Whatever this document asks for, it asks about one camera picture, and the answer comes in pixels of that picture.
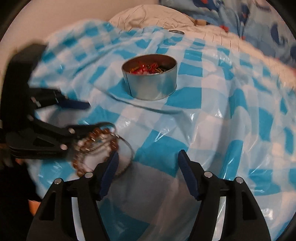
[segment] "blue and white checkered cloth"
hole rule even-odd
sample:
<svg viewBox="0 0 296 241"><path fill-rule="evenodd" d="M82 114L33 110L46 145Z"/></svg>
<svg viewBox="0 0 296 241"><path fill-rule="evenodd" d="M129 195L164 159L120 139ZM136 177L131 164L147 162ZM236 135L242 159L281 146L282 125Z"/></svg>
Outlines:
<svg viewBox="0 0 296 241"><path fill-rule="evenodd" d="M178 62L177 90L168 98L142 101L125 91L122 64L149 53ZM100 202L111 241L188 238L199 203L179 170L181 149L221 178L243 177L273 240L296 210L295 94L246 53L160 27L126 32L86 21L50 37L30 85L60 88L91 104L87 111L41 109L40 119L58 126L109 121L135 150L131 167ZM64 160L31 161L30 172L41 195L57 177L77 178ZM213 240L224 208L221 199Z"/></svg>

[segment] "round metal container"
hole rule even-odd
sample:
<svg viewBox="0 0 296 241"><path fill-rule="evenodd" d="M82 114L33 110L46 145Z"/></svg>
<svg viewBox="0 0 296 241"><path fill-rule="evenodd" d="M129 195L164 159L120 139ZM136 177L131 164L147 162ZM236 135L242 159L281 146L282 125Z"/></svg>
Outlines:
<svg viewBox="0 0 296 241"><path fill-rule="evenodd" d="M131 69L140 63L157 63L167 71L156 74L132 74ZM163 54L147 54L132 58L122 66L122 73L128 93L141 100L158 100L172 94L177 87L177 61Z"/></svg>

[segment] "blue rubber fingertip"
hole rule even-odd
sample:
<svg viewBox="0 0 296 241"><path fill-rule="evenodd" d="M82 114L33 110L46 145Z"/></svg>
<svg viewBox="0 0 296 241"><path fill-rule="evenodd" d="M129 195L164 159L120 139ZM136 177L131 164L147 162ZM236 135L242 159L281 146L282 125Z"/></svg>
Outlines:
<svg viewBox="0 0 296 241"><path fill-rule="evenodd" d="M116 152L113 155L112 159L110 160L106 168L106 171L104 172L103 177L101 179L101 188L99 193L101 199L108 194L109 188L113 181L118 165L119 165L119 156L118 156L118 153Z"/></svg>
<svg viewBox="0 0 296 241"><path fill-rule="evenodd" d="M189 193L194 198L197 198L199 196L197 179L195 178L194 173L191 170L182 151L180 151L178 154L178 163L187 184Z"/></svg>

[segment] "blue patterned fabric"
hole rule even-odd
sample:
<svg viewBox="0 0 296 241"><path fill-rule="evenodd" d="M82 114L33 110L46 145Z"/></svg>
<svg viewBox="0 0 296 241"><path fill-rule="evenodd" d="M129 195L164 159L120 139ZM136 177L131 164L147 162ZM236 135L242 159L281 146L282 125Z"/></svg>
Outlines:
<svg viewBox="0 0 296 241"><path fill-rule="evenodd" d="M160 0L160 4L224 25L265 55L296 67L296 40L266 0Z"/></svg>
<svg viewBox="0 0 296 241"><path fill-rule="evenodd" d="M125 90L122 64L148 53L178 62L177 90L165 99L137 100ZM188 238L199 203L178 167L181 149L219 177L243 177L273 240L295 211L295 94L248 54L160 27L126 32L87 21L49 39L30 85L60 88L91 104L83 111L41 109L40 119L57 126L113 122L135 150L131 167L100 202L111 241ZM34 160L29 166L41 195L57 177L77 178L66 160ZM219 213L213 240L223 226Z"/></svg>

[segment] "metal bolt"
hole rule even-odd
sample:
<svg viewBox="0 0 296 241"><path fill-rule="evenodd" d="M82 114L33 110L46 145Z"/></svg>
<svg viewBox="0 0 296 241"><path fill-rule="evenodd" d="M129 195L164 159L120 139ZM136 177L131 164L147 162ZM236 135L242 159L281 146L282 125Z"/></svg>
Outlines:
<svg viewBox="0 0 296 241"><path fill-rule="evenodd" d="M237 177L235 180L236 180L238 183L243 183L243 182L244 182L244 180L243 180L241 177Z"/></svg>
<svg viewBox="0 0 296 241"><path fill-rule="evenodd" d="M27 115L27 118L28 118L29 121L33 121L34 120L33 116L31 116L31 115Z"/></svg>
<svg viewBox="0 0 296 241"><path fill-rule="evenodd" d="M68 149L68 147L67 147L65 144L61 144L61 145L60 145L60 148L61 148L62 150L67 150L67 149Z"/></svg>
<svg viewBox="0 0 296 241"><path fill-rule="evenodd" d="M54 184L60 184L62 182L61 178L57 178L56 180L54 180Z"/></svg>
<svg viewBox="0 0 296 241"><path fill-rule="evenodd" d="M205 172L204 173L204 175L205 175L205 177L212 177L213 176L213 173L211 173L211 172Z"/></svg>
<svg viewBox="0 0 296 241"><path fill-rule="evenodd" d="M68 131L71 133L71 134L75 134L75 130L73 128L69 128Z"/></svg>
<svg viewBox="0 0 296 241"><path fill-rule="evenodd" d="M91 178L94 174L92 172L87 172L84 176L86 178Z"/></svg>

